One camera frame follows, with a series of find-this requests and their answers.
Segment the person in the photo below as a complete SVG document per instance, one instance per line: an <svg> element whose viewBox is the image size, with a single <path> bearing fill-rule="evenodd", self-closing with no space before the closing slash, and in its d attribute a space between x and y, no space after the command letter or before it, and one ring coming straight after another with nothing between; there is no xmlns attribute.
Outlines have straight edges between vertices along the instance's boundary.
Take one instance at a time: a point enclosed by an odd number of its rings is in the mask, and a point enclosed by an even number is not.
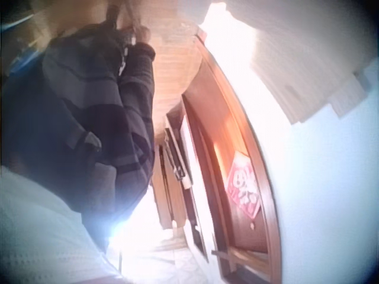
<svg viewBox="0 0 379 284"><path fill-rule="evenodd" d="M150 30L114 21L53 39L2 90L2 160L81 213L102 250L154 164Z"/></svg>

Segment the wall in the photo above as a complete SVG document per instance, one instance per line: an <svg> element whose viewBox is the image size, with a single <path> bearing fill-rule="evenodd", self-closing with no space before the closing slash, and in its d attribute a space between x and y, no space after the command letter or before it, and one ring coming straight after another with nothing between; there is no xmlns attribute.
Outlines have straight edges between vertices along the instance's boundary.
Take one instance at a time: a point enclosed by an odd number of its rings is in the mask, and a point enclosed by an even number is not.
<svg viewBox="0 0 379 284"><path fill-rule="evenodd" d="M245 108L265 159L280 222L283 283L361 283L377 261L377 60L365 70L374 84L368 98L350 113L338 118L326 105L291 125L250 68L255 31L238 21L220 26L226 18L218 23L221 33L203 26L205 44Z"/></svg>

